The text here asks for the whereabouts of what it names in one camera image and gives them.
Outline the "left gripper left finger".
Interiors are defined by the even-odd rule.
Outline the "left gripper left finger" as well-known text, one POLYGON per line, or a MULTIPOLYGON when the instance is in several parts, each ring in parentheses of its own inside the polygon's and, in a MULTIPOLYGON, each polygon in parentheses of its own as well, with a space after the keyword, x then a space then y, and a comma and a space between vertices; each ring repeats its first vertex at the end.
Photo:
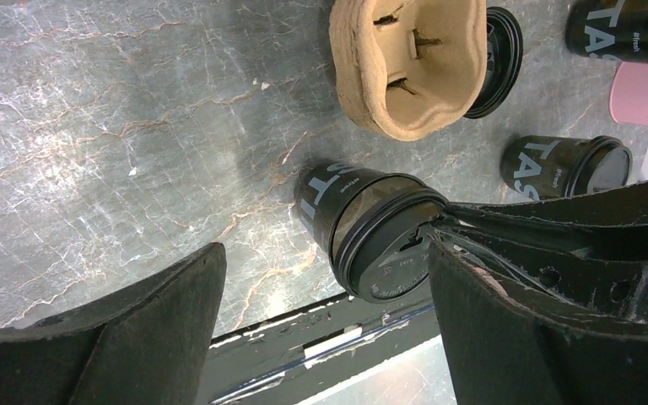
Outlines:
POLYGON ((0 329, 0 404, 192 404, 224 292, 224 246, 23 328, 0 329))

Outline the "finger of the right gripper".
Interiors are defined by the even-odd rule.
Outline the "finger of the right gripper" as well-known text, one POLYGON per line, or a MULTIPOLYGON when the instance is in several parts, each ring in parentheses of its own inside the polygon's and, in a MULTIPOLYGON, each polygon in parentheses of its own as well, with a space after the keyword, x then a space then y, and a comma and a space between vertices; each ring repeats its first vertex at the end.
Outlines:
POLYGON ((447 211, 479 230, 534 246, 648 252, 648 181, 538 202, 452 202, 447 211))
POLYGON ((460 225, 440 225, 435 235, 492 276, 598 315, 648 325, 648 261, 576 256, 460 225))

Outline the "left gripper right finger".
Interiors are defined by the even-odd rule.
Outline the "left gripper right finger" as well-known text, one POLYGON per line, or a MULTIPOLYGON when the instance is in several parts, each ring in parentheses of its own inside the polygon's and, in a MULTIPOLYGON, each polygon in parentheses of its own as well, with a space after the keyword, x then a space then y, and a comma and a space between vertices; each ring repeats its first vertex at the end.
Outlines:
POLYGON ((443 242, 429 285, 460 404, 648 404, 648 326, 492 273, 443 242))

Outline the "brown cardboard cup carrier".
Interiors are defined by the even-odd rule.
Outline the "brown cardboard cup carrier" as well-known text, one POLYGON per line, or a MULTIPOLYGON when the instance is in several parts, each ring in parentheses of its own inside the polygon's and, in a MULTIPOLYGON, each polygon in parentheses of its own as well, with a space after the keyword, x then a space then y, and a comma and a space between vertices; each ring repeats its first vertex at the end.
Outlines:
POLYGON ((328 34, 343 112, 389 138, 451 125, 483 87, 484 1, 337 0, 328 34))

